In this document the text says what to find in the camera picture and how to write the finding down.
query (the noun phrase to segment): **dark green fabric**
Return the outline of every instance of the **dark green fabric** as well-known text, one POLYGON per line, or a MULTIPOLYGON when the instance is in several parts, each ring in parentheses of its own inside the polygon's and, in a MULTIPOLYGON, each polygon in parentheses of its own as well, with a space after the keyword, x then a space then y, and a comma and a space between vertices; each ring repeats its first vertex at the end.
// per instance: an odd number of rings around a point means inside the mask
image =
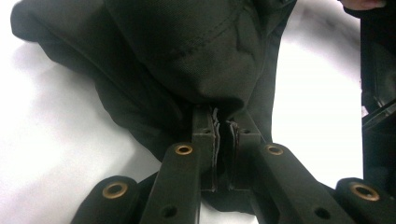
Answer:
POLYGON ((92 77, 105 109, 159 160, 191 107, 248 109, 271 141, 276 60, 294 2, 24 0, 14 35, 92 77))

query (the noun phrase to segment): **white surface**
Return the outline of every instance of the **white surface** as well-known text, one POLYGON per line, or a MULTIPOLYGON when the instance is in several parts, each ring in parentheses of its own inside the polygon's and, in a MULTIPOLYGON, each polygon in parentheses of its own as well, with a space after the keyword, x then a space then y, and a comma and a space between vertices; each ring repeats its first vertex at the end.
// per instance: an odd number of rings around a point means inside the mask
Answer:
MULTIPOLYGON (((300 0, 280 51, 274 139, 321 182, 361 176, 359 24, 335 1, 300 0)), ((0 223, 68 223, 100 180, 160 164, 113 123, 90 80, 14 37, 2 1, 0 223)), ((255 223, 203 205, 201 223, 255 223)))

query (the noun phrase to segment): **stitching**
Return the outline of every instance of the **stitching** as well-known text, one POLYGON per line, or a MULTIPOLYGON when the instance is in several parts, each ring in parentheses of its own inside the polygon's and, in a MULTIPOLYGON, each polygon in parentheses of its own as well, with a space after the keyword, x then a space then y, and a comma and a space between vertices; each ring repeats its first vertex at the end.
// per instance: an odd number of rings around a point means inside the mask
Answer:
POLYGON ((223 21, 221 21, 216 26, 212 27, 211 29, 205 31, 204 33, 196 36, 195 38, 193 38, 191 40, 185 41, 183 44, 181 44, 178 47, 174 47, 174 48, 168 50, 168 52, 147 57, 147 60, 153 61, 153 60, 160 60, 160 59, 162 59, 162 60, 176 59, 176 58, 191 54, 191 53, 195 52, 196 50, 203 48, 204 46, 206 46, 207 44, 212 42, 214 39, 216 39, 218 36, 220 36, 224 31, 226 31, 232 25, 231 23, 230 24, 226 24, 226 23, 229 21, 235 20, 237 18, 237 16, 243 11, 243 9, 244 9, 243 4, 240 1, 239 3, 237 3, 237 6, 235 6, 233 8, 232 13, 230 13, 230 15, 227 18, 225 18, 223 21), (219 28, 221 28, 221 26, 223 26, 224 24, 226 24, 226 26, 224 27, 223 30, 221 30, 217 34, 213 34, 215 31, 217 31, 219 28))

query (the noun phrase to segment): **screw hole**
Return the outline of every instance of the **screw hole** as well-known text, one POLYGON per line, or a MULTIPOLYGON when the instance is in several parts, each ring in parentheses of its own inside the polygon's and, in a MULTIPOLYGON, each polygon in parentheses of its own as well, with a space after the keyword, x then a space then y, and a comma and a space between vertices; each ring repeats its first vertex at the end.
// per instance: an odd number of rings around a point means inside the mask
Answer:
POLYGON ((322 219, 330 219, 330 213, 324 208, 315 209, 315 214, 322 219))
POLYGON ((350 189, 355 195, 366 201, 375 202, 379 200, 379 194, 374 189, 361 183, 352 182, 350 189))
POLYGON ((122 190, 122 186, 120 186, 120 185, 114 185, 114 186, 111 186, 107 191, 108 191, 110 194, 115 194, 115 193, 120 192, 121 190, 122 190))
POLYGON ((283 153, 283 149, 278 147, 268 147, 268 151, 276 156, 281 155, 283 153))
POLYGON ((174 217, 177 214, 177 208, 173 205, 168 205, 161 211, 163 217, 169 218, 174 217))
POLYGON ((128 185, 117 181, 109 183, 102 191, 102 195, 107 199, 116 199, 125 194, 128 185))
POLYGON ((176 147, 176 153, 182 156, 189 155, 192 153, 192 147, 186 145, 178 146, 176 147))

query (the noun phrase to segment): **brass grommet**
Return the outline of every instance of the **brass grommet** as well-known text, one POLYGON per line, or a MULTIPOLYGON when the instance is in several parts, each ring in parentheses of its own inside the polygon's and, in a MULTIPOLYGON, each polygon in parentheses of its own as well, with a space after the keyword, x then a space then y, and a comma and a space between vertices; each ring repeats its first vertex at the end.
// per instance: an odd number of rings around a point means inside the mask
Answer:
POLYGON ((273 155, 276 155, 276 156, 279 156, 279 155, 283 154, 283 149, 279 148, 279 147, 268 146, 267 150, 268 150, 269 153, 271 153, 273 155))
POLYGON ((127 184, 116 181, 106 185, 106 187, 102 191, 102 195, 107 199, 116 199, 122 196, 127 189, 127 184))
POLYGON ((175 152, 178 155, 182 155, 182 156, 189 155, 190 153, 192 153, 192 147, 187 145, 180 145, 176 147, 175 152))
POLYGON ((352 193, 354 193, 356 196, 367 200, 371 202, 375 202, 379 200, 379 194, 375 191, 375 189, 372 189, 368 187, 367 185, 363 185, 358 182, 352 182, 350 183, 350 190, 352 193))

